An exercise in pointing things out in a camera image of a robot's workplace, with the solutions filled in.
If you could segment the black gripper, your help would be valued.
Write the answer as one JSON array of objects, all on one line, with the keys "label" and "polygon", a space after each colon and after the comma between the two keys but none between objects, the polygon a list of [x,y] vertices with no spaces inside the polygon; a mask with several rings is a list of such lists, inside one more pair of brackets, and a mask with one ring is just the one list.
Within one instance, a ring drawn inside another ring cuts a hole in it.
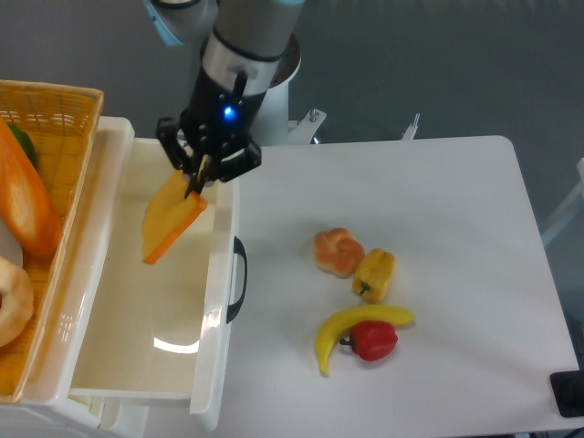
[{"label": "black gripper", "polygon": [[156,137],[174,169],[188,177],[184,199],[200,195],[207,183],[226,183],[261,165],[251,127],[262,96],[246,96],[248,83],[240,70],[234,85],[225,89],[201,70],[180,117],[159,119]]}]

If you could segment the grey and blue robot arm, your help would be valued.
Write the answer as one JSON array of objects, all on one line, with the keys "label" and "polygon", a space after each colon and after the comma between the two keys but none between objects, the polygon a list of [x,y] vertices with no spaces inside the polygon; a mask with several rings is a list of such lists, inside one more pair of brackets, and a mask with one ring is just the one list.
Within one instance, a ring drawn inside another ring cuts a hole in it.
[{"label": "grey and blue robot arm", "polygon": [[252,127],[303,8],[301,1],[147,1],[170,47],[203,37],[200,67],[180,116],[159,119],[156,137],[188,178],[185,194],[229,182],[261,164]]}]

